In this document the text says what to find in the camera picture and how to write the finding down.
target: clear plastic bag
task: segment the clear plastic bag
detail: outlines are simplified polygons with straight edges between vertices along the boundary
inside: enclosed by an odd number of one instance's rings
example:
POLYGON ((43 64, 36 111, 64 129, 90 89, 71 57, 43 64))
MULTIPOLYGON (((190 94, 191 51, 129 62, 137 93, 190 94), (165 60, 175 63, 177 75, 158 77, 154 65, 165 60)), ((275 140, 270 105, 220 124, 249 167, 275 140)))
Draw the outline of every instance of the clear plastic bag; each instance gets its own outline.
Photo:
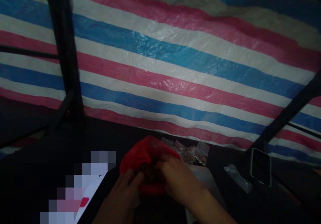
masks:
POLYGON ((173 149, 180 154, 182 160, 186 164, 193 164, 195 162, 194 157, 194 149, 195 146, 186 147, 185 145, 181 144, 179 141, 175 141, 173 145, 173 149))
POLYGON ((183 151, 181 153, 182 160, 186 164, 193 164, 195 162, 194 150, 195 150, 195 146, 190 146, 190 147, 187 148, 186 151, 183 151))
POLYGON ((181 144, 178 140, 175 141, 173 147, 178 149, 179 151, 187 151, 187 147, 181 144))
POLYGON ((164 144, 168 145, 169 147, 172 147, 174 144, 174 141, 166 139, 165 137, 162 137, 160 141, 163 142, 164 144))
POLYGON ((252 184, 240 175, 237 168, 233 164, 224 167, 224 170, 243 190, 245 190, 246 193, 251 191, 252 184))
POLYGON ((210 147, 204 142, 199 142, 194 150, 194 156, 199 164, 206 166, 210 147))

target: red plastic bag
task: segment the red plastic bag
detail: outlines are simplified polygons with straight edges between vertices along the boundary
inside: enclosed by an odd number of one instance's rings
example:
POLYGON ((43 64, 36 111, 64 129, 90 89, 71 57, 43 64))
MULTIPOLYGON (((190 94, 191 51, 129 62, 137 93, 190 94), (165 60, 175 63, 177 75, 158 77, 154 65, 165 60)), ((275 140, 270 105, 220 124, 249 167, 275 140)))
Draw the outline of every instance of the red plastic bag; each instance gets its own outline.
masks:
MULTIPOLYGON (((147 163, 148 165, 151 163, 151 157, 160 159, 163 154, 169 154, 175 158, 181 159, 180 155, 174 150, 149 135, 137 142, 124 156, 120 163, 119 173, 125 173, 129 168, 137 173, 143 163, 147 163)), ((162 184, 142 184, 138 190, 141 194, 162 195, 165 193, 165 185, 166 181, 162 184)))

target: phone screen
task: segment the phone screen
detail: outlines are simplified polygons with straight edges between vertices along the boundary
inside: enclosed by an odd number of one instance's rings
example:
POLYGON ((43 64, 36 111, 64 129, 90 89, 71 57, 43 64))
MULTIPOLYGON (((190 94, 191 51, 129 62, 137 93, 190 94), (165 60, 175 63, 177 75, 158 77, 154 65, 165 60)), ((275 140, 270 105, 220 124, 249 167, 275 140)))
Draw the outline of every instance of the phone screen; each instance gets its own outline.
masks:
POLYGON ((256 148, 252 149, 251 175, 261 183, 271 186, 270 156, 256 148))

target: tent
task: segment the tent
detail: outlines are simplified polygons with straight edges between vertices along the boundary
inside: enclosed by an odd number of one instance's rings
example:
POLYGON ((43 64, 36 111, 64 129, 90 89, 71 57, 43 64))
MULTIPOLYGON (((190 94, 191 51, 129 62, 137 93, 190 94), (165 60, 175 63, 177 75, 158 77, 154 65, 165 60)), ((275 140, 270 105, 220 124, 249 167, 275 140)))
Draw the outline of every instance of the tent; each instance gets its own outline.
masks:
POLYGON ((0 95, 45 111, 65 99, 76 119, 241 150, 266 145, 271 156, 320 165, 320 7, 0 0, 0 95))

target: tarpaulin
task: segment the tarpaulin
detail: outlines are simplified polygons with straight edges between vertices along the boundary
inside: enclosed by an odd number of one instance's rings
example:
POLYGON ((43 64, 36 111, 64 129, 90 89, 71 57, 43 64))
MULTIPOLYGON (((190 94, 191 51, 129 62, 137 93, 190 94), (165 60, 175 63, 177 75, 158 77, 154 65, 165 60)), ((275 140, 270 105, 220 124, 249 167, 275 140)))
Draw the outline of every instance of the tarpaulin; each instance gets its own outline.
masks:
MULTIPOLYGON (((85 114, 247 149, 318 72, 316 0, 72 0, 85 114)), ((46 0, 0 0, 1 44, 56 52, 46 0)), ((0 93, 58 108, 59 63, 0 53, 0 93)), ((314 99, 292 122, 321 132, 314 99)), ((321 164, 285 127, 271 155, 321 164)))

